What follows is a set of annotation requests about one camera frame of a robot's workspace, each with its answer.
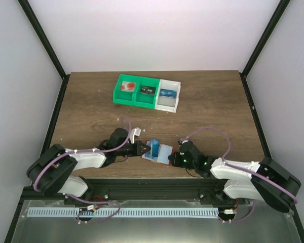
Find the blue credit card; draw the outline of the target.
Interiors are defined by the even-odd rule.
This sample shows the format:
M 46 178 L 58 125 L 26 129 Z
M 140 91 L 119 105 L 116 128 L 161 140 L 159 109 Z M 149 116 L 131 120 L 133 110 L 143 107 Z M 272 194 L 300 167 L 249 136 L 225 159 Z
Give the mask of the blue credit card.
M 160 147 L 159 140 L 158 139 L 150 139 L 149 146 L 150 146 L 150 156 L 151 157 L 158 157 L 159 147 Z

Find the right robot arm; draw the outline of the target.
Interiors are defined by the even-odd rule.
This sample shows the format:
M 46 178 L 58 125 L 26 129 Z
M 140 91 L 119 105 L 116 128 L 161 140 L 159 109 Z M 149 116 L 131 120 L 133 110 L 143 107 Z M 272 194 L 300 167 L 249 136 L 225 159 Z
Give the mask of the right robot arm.
M 204 155 L 189 140 L 181 142 L 179 150 L 168 159 L 172 166 L 195 170 L 205 179 L 225 180 L 225 184 L 215 191 L 215 198 L 221 204 L 237 198 L 254 199 L 287 213 L 296 204 L 301 187 L 294 175 L 269 157 L 251 162 L 224 160 Z

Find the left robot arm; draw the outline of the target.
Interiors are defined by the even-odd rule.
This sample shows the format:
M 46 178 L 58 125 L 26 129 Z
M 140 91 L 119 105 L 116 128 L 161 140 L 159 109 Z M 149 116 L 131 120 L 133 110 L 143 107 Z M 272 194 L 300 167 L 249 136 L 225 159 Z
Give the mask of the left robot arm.
M 137 157 L 150 152 L 151 147 L 138 139 L 140 132 L 140 128 L 131 131 L 117 128 L 109 139 L 92 149 L 72 150 L 54 144 L 27 169 L 26 175 L 34 190 L 45 196 L 62 193 L 75 197 L 81 204 L 89 204 L 94 188 L 85 178 L 72 173 L 87 168 L 105 168 L 115 163 L 119 156 Z

